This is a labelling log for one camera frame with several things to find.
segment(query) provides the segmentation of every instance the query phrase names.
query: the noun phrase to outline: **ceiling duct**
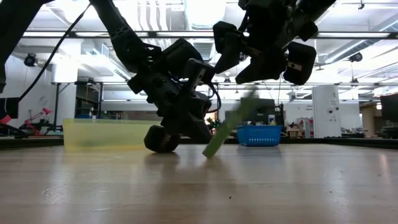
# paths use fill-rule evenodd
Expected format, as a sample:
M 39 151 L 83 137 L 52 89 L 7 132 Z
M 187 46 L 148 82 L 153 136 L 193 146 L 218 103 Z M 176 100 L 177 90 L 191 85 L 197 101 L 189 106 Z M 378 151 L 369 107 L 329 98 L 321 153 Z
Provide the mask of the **ceiling duct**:
M 370 30 L 371 32 L 397 32 L 398 31 L 398 14 L 392 16 L 388 20 L 380 23 Z M 332 53 L 329 53 L 323 58 L 324 63 L 331 64 L 348 58 L 359 51 L 370 47 L 381 40 L 353 40 L 348 44 L 340 47 Z
M 87 39 L 81 44 L 81 53 L 92 55 L 94 57 L 103 57 L 108 70 L 111 71 L 113 75 L 117 75 L 125 81 L 130 80 L 131 74 L 121 68 L 118 63 L 111 58 L 109 48 L 104 43 L 96 45 L 94 41 Z
M 188 30 L 212 30 L 214 24 L 224 19 L 226 0 L 183 0 L 183 3 Z M 193 39 L 191 43 L 204 61 L 214 57 L 214 40 Z
M 381 67 L 375 71 L 365 72 L 360 75 L 356 75 L 354 78 L 371 78 L 371 77 L 377 78 L 377 76 L 380 74 L 385 74 L 385 73 L 396 71 L 397 64 L 398 64 L 398 62 L 394 62 L 392 64 Z

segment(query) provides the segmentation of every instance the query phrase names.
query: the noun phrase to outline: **black cable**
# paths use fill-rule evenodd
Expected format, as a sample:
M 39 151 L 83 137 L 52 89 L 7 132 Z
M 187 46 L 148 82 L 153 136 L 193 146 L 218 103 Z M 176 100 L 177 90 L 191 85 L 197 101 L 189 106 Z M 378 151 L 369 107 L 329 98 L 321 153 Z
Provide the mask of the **black cable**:
M 278 90 L 278 105 L 279 105 L 279 95 L 280 95 L 280 84 L 282 83 L 282 75 L 279 77 L 279 90 Z
M 213 90 L 211 90 L 211 92 L 212 92 L 212 94 L 211 94 L 211 96 L 207 96 L 209 99 L 212 99 L 212 97 L 215 95 L 215 91 L 213 91 Z
M 216 93 L 216 96 L 217 96 L 217 109 L 212 110 L 212 111 L 207 111 L 207 113 L 214 113 L 214 112 L 217 112 L 217 111 L 219 111 L 221 109 L 221 97 L 218 94 L 218 91 L 214 88 L 214 85 L 209 85 L 209 86 L 210 86 L 211 90 L 213 91 L 213 93 Z
M 53 51 L 51 52 L 51 55 L 49 59 L 45 62 L 43 68 L 35 78 L 35 80 L 30 84 L 30 87 L 26 89 L 26 91 L 19 97 L 19 101 L 21 102 L 22 99 L 33 89 L 33 87 L 36 85 L 36 83 L 39 81 L 40 77 L 43 75 L 44 71 L 47 69 L 47 67 L 50 65 L 50 62 L 52 58 L 54 57 L 55 53 L 57 53 L 58 48 L 61 46 L 63 40 L 68 36 L 68 34 L 72 31 L 72 29 L 76 26 L 76 24 L 80 21 L 81 18 L 85 15 L 85 12 L 87 9 L 91 6 L 91 3 L 86 7 L 86 9 L 76 18 L 76 20 L 70 25 L 70 27 L 67 29 L 67 31 L 64 33 L 64 35 L 61 37 L 61 39 L 58 41 L 56 46 L 54 47 Z

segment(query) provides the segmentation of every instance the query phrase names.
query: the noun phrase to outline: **cable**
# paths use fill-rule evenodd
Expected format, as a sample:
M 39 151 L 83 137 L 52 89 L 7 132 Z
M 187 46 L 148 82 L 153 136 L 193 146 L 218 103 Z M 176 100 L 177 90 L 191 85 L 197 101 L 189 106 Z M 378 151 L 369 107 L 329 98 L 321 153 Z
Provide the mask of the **cable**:
M 279 78 L 279 90 L 278 90 L 278 105 L 279 105 L 279 95 L 280 95 L 280 84 L 282 83 L 282 75 Z
M 217 109 L 212 110 L 212 111 L 207 111 L 207 113 L 214 113 L 214 112 L 217 112 L 217 111 L 219 111 L 221 109 L 221 97 L 218 94 L 218 91 L 214 88 L 213 84 L 209 85 L 209 86 L 210 86 L 211 90 L 213 91 L 213 93 L 215 93 L 216 96 L 217 96 Z
M 61 39 L 58 41 L 56 46 L 54 47 L 53 51 L 51 52 L 51 55 L 49 59 L 45 62 L 43 68 L 37 75 L 36 79 L 32 82 L 30 87 L 26 89 L 26 91 L 19 97 L 19 101 L 21 102 L 22 99 L 33 89 L 33 87 L 36 85 L 36 83 L 39 81 L 40 77 L 43 75 L 44 71 L 47 69 L 47 67 L 50 65 L 50 62 L 52 58 L 54 57 L 55 53 L 57 52 L 58 48 L 61 46 L 63 40 L 67 37 L 67 35 L 72 31 L 72 29 L 76 26 L 76 24 L 80 21 L 81 18 L 85 15 L 85 12 L 88 10 L 88 8 L 91 6 L 91 3 L 86 7 L 86 9 L 76 18 L 76 20 L 70 25 L 70 27 L 67 29 L 67 31 L 64 33 L 64 35 L 61 37 Z
M 25 90 L 25 86 L 26 86 L 27 69 L 28 69 L 28 66 L 26 66 L 26 72 L 25 72 L 25 80 L 24 80 L 24 88 L 23 88 L 23 90 Z
M 213 90 L 211 90 L 211 92 L 212 92 L 212 94 L 211 94 L 211 96 L 207 96 L 209 99 L 211 99 L 214 95 L 215 95 L 215 91 L 213 91 Z
M 268 86 L 267 86 L 267 84 L 266 84 L 265 82 L 264 82 L 264 85 L 265 85 L 266 88 L 267 88 L 267 91 L 268 91 L 269 96 L 270 96 L 271 99 L 273 100 L 272 95 L 271 95 L 271 91 L 268 89 Z

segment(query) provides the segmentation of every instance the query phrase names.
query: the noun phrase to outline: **metal frame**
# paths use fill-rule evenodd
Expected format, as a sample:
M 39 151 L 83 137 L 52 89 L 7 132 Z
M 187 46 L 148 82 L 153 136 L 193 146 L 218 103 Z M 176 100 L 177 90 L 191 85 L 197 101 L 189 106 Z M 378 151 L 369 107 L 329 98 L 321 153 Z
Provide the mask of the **metal frame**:
M 64 31 L 35 30 L 26 31 L 22 38 L 29 39 L 56 39 Z M 135 31 L 142 39 L 214 39 L 213 31 Z M 109 39 L 107 31 L 72 31 L 67 36 L 69 39 Z M 318 40 L 398 40 L 398 32 L 332 32 L 321 31 L 311 39 Z
M 56 89 L 56 94 L 55 94 L 55 111 L 54 111 L 54 122 L 53 122 L 53 129 L 57 127 L 57 117 L 58 117 L 58 102 L 59 102 L 59 94 L 61 94 L 62 90 L 64 90 L 67 86 L 69 85 L 100 85 L 99 93 L 98 93 L 98 104 L 97 110 L 98 110 L 98 119 L 101 119 L 101 109 L 102 109 L 102 102 L 104 101 L 103 99 L 103 94 L 104 94 L 104 83 L 103 82 L 53 82 L 53 85 L 57 86 Z M 60 86 L 61 85 L 66 85 L 64 88 L 61 89 L 60 91 Z
M 75 82 L 63 82 L 62 84 L 75 84 Z M 126 82 L 90 82 L 90 84 L 93 85 L 127 85 Z M 230 83 L 230 82 L 219 82 L 215 83 L 218 85 L 236 85 L 236 83 Z M 267 83 L 246 83 L 246 84 L 239 84 L 239 86 L 271 86 L 271 85 L 277 85 L 277 86 L 296 86 L 293 83 L 279 83 L 279 82 L 267 82 Z M 337 86 L 398 86 L 398 82 L 395 83 L 306 83 L 301 86 L 318 86 L 318 85 L 337 85 Z

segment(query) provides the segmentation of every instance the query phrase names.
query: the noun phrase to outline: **black monitor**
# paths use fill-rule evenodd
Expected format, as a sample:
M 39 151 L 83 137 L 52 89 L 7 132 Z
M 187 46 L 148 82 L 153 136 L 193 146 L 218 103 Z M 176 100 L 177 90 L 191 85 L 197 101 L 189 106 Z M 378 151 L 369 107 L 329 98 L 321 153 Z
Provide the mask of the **black monitor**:
M 398 94 L 380 96 L 381 115 L 384 120 L 398 122 Z
M 249 116 L 242 120 L 243 123 L 247 123 L 248 121 L 253 122 L 262 122 L 264 124 L 268 124 L 268 115 L 275 115 L 275 101 L 270 99 L 260 99 L 256 100 L 256 108 L 254 108 Z M 229 117 L 230 111 L 225 112 L 225 118 Z

